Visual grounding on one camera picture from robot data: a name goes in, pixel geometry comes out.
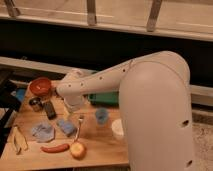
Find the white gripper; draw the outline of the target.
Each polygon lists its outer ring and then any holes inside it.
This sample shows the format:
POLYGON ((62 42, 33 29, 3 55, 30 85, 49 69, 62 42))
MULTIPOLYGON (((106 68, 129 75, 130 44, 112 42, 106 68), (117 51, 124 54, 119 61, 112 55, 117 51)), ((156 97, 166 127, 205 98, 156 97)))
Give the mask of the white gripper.
POLYGON ((64 98, 64 104, 70 113, 79 110, 85 103, 83 96, 68 96, 64 98))

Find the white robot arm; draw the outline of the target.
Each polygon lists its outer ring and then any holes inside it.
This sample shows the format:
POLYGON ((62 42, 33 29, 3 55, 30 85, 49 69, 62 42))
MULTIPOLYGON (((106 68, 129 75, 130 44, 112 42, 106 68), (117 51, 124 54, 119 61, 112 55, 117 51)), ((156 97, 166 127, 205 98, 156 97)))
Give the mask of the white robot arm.
POLYGON ((56 91, 67 104, 90 93, 117 91, 131 171, 195 171, 190 70, 162 51, 96 74, 64 77, 56 91))

